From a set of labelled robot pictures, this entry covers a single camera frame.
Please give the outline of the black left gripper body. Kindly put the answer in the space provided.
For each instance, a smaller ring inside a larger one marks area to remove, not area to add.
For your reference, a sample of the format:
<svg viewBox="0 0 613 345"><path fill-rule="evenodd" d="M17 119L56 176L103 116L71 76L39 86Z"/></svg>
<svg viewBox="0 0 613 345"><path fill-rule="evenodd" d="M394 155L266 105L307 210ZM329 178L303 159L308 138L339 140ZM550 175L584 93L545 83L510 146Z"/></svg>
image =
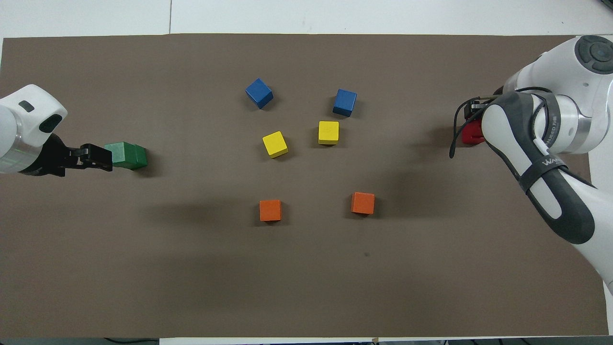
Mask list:
<svg viewBox="0 0 613 345"><path fill-rule="evenodd" d="M75 169L78 160L71 155L71 148L55 134L51 134L42 146L35 161L21 171L23 175L42 176L55 175L64 177L67 169Z"/></svg>

